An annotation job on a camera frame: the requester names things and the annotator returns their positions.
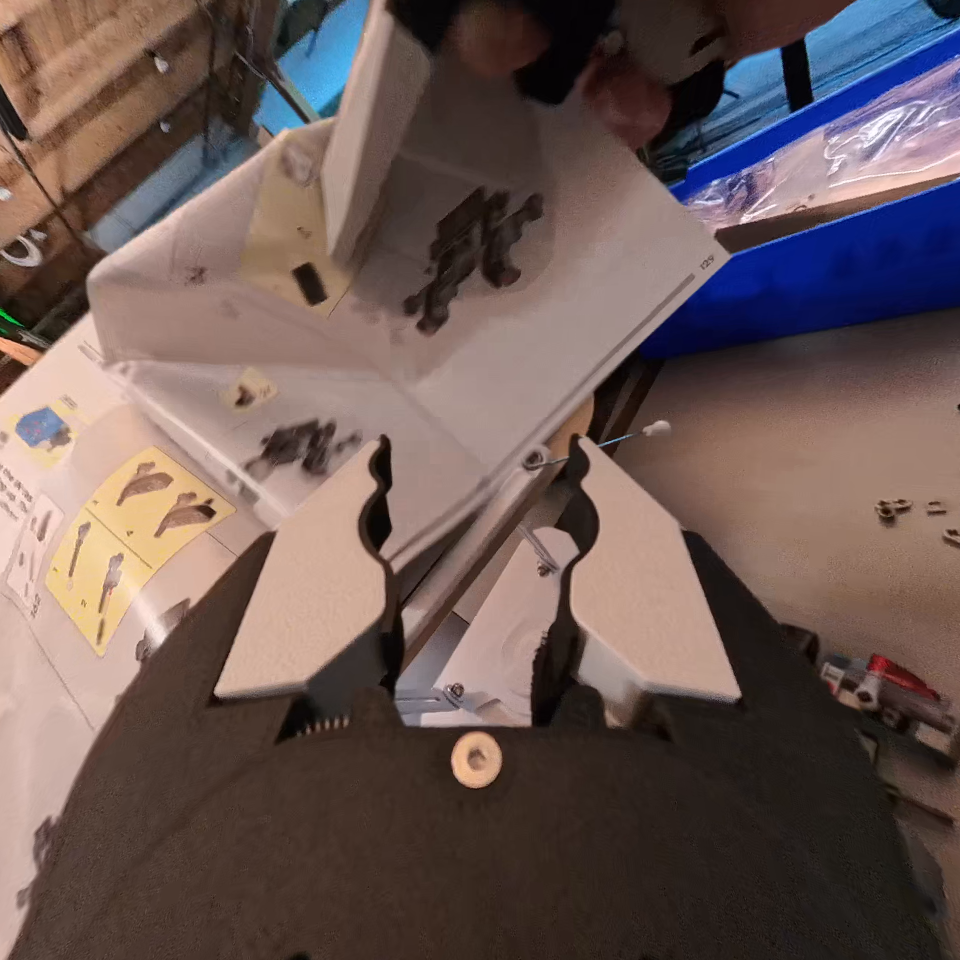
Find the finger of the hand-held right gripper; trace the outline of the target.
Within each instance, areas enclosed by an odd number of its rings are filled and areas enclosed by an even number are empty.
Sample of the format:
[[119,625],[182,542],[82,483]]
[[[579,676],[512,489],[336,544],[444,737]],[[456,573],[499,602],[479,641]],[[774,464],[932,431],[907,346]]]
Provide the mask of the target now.
[[320,167],[327,249],[340,265],[375,210],[431,69],[431,55],[391,3],[370,2]]

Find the white book stand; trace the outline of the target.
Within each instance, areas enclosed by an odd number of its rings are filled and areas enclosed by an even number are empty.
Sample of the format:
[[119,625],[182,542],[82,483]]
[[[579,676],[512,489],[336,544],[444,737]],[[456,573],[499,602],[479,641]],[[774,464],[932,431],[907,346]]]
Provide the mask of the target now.
[[570,532],[529,534],[459,636],[431,688],[398,690],[402,722],[415,728],[530,726],[534,656],[557,612]]

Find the person's right forearm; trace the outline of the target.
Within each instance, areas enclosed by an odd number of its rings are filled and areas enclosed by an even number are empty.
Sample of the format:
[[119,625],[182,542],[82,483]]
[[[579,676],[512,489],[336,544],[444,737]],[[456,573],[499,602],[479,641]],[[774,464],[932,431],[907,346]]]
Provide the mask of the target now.
[[726,64],[786,47],[841,14],[852,1],[711,1],[726,29]]

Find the person's right hand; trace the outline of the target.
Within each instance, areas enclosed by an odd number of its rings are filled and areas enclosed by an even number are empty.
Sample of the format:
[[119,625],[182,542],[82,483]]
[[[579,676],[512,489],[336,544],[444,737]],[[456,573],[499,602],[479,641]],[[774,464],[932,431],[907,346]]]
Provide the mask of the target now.
[[[506,77],[545,54],[550,38],[530,14],[512,4],[470,2],[457,13],[448,39],[463,63],[486,78]],[[596,45],[578,79],[582,101],[630,150],[649,144],[672,111],[669,92],[625,50]]]

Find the large lego car chassis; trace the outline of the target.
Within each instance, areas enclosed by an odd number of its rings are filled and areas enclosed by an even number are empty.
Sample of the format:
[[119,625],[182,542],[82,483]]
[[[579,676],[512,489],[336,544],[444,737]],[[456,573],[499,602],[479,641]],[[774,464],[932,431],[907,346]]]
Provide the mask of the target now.
[[825,651],[813,630],[781,623],[788,642],[813,667],[831,697],[902,743],[912,743],[932,762],[956,769],[958,707],[944,694],[893,659]]

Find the lego instruction booklet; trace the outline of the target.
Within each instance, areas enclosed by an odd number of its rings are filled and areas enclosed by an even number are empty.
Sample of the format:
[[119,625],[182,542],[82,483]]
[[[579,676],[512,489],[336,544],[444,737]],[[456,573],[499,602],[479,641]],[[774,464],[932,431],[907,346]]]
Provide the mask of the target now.
[[360,262],[327,251],[320,172],[342,116],[287,130],[105,258],[108,365],[276,525],[326,468],[254,465],[335,419],[392,454],[387,556],[474,513],[727,256],[576,102],[522,102],[454,65],[427,86]]

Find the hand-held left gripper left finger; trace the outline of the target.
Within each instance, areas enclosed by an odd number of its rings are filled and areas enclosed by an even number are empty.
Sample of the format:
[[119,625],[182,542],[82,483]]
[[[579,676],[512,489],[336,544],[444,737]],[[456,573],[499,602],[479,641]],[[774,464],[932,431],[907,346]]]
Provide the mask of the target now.
[[394,693],[404,637],[397,579],[382,553],[393,531],[392,486],[392,446],[382,435],[216,582],[213,624],[225,637],[217,701]]

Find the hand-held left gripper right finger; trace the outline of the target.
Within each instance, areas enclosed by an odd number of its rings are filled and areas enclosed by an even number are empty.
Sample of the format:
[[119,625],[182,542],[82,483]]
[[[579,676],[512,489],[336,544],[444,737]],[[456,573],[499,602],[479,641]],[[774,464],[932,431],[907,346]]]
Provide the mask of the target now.
[[566,460],[574,558],[534,654],[531,718],[547,726],[574,687],[628,726],[654,696],[733,705],[740,685],[678,520],[592,440]]

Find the blue storage bin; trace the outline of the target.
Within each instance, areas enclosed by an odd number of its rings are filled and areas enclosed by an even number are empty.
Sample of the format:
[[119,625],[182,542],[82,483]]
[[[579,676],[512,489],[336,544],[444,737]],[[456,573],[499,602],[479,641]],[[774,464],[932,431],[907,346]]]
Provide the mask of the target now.
[[[921,73],[955,50],[958,30],[847,88],[888,68],[901,74],[896,65],[903,61],[920,61]],[[691,169],[746,139],[690,165],[671,186],[676,198],[682,200],[676,191]],[[673,358],[958,306],[958,201],[958,184],[942,186],[729,253],[727,265],[646,340],[642,353]]]

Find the clear plastic bags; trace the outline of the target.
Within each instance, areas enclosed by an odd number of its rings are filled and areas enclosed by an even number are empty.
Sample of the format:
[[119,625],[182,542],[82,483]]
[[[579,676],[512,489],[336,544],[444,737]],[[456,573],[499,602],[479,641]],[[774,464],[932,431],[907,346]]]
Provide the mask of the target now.
[[958,51],[902,61],[691,169],[677,188],[711,231],[958,176]]

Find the brown cardboard piece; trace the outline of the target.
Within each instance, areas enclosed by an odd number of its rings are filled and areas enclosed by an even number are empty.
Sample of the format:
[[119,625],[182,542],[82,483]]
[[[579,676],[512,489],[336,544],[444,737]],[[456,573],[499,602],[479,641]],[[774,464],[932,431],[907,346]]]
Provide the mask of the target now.
[[726,251],[737,254],[859,213],[888,207],[942,186],[957,186],[958,180],[957,174],[940,176],[856,198],[837,199],[758,221],[725,226],[716,229],[714,237]]

